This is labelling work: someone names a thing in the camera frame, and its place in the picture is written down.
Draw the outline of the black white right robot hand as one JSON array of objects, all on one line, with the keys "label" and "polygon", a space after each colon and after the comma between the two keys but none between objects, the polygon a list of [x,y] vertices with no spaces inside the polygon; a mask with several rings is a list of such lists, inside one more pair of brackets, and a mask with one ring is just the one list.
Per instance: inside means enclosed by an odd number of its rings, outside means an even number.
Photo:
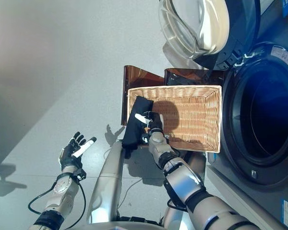
[{"label": "black white right robot hand", "polygon": [[140,122],[140,127],[146,128],[149,132],[163,133],[163,116],[157,112],[147,111],[142,114],[136,113],[134,117]]}]

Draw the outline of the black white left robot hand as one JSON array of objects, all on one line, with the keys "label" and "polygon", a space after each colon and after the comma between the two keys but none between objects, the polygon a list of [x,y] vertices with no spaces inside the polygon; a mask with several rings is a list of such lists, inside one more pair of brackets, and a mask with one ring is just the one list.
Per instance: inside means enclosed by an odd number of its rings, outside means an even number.
[{"label": "black white left robot hand", "polygon": [[59,156],[59,164],[63,171],[66,167],[74,166],[77,169],[82,168],[82,155],[96,142],[96,137],[88,140],[79,131],[76,132],[65,146]]}]

